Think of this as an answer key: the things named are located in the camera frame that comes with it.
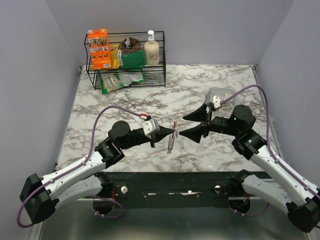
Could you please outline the red carabiner keyring with chain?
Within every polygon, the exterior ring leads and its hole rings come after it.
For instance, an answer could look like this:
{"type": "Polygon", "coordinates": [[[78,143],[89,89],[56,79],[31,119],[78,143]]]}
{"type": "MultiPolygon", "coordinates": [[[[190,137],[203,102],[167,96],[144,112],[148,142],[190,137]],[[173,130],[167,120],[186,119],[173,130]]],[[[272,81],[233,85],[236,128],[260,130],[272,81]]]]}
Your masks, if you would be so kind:
{"type": "Polygon", "coordinates": [[[167,154],[172,153],[172,150],[174,148],[175,139],[179,135],[179,131],[177,130],[177,121],[174,121],[172,130],[173,130],[173,132],[170,134],[169,139],[168,139],[167,152],[166,152],[167,154]]]}

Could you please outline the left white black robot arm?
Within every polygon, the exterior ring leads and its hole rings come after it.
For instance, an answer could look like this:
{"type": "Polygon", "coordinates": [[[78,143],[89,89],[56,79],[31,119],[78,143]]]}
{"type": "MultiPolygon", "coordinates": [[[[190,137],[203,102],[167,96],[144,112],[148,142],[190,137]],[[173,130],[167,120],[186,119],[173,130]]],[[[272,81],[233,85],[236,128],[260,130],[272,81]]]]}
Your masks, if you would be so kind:
{"type": "Polygon", "coordinates": [[[42,177],[36,173],[28,176],[19,196],[22,205],[18,213],[26,211],[30,226],[43,222],[62,203],[60,196],[64,191],[118,163],[125,156],[123,150],[145,143],[154,147],[172,133],[173,129],[158,125],[154,119],[144,120],[142,127],[134,130],[126,121],[117,121],[108,131],[107,138],[91,147],[87,156],[42,177]]]}

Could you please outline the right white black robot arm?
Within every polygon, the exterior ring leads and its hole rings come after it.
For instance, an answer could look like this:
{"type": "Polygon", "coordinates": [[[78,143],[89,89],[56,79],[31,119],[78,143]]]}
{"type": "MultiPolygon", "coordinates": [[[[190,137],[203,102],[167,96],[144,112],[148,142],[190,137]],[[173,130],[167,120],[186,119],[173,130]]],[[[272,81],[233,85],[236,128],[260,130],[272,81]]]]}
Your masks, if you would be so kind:
{"type": "Polygon", "coordinates": [[[180,132],[180,135],[199,143],[209,132],[234,136],[232,146],[247,160],[263,169],[280,188],[264,182],[254,174],[242,170],[230,183],[230,191],[241,196],[245,192],[255,195],[285,213],[300,231],[309,233],[320,222],[320,188],[291,168],[269,146],[267,141],[253,130],[256,118],[246,105],[234,107],[229,118],[212,117],[212,110],[203,104],[184,120],[199,125],[180,132]]]}

